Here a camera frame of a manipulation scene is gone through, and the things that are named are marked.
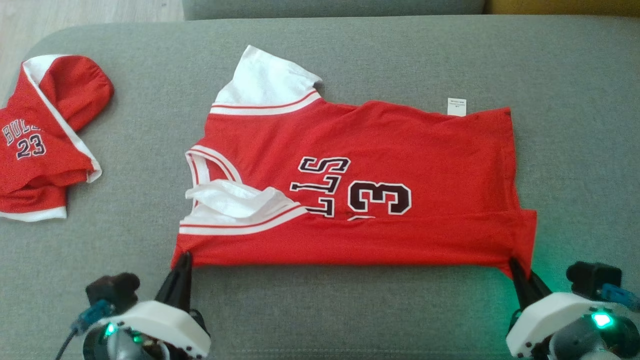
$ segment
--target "blue cable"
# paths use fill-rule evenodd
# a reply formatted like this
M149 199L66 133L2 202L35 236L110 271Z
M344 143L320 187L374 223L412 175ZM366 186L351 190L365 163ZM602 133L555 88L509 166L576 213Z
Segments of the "blue cable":
M602 294L600 296L606 301L617 302L628 307L631 311L640 312L640 298L631 291L621 289L612 284L604 284L602 285Z
M67 346L75 336L84 334L91 325L97 323L100 319L111 316L114 310L115 308L110 302L107 300L99 300L92 307L89 307L87 310L80 313L80 315L78 315L78 319L71 324L71 333L67 336L64 344L62 344L62 347L58 351L58 355L56 355L55 359L62 359L62 354L64 354Z

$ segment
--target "clothing label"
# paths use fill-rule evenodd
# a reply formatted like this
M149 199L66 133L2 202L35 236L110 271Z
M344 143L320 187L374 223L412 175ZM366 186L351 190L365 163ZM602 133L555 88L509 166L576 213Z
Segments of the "clothing label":
M447 115L465 116L467 114L467 100L454 99L450 97L447 100Z

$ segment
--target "number 23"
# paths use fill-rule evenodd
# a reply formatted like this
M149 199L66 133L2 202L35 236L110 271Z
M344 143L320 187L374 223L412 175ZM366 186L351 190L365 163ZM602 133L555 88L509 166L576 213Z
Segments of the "number 23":
M20 151L15 154L15 157L18 160L28 158L30 156L44 155L47 152L47 148L44 147L40 134L31 135L29 140L22 139L16 145L20 149Z

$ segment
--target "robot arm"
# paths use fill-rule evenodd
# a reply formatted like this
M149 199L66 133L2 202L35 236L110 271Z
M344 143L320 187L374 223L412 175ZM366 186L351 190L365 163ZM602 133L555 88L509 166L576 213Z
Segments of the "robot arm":
M628 291L612 295L611 286L621 282L619 269L582 262L572 265L567 278L573 282L574 293L552 293L534 272L527 279L515 260L511 270L520 303L506 338L513 357L595 360L630 358L638 353L637 327L616 314L627 310L622 305L634 309L629 305L636 304Z
M92 307L72 326L72 334L81 335L87 331L83 341L84 359L187 360L207 357L211 337L202 315L190 309L191 263L190 253L180 257L155 300L137 303L135 291L140 280L133 274L105 276L87 286Z

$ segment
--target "couch cushion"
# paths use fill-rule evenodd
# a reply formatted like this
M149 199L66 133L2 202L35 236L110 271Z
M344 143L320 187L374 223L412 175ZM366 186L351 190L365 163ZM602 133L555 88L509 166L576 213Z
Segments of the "couch cushion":
M480 14L483 6L484 0L182 0L186 20Z
M111 104L80 132L104 175L69 190L66 220L0 222L0 357L52 357L87 306L84 287L104 274L134 272L140 298L155 295L191 205L184 151L247 44L321 76L328 101L510 106L520 200L539 216L535 271L568 291L568 265L603 261L640 291L639 33L638 19L481 15L112 24L47 37L29 56L86 55L113 81ZM517 299L492 268L250 266L195 270L192 306L220 359L509 359ZM81 358L80 344L66 358Z

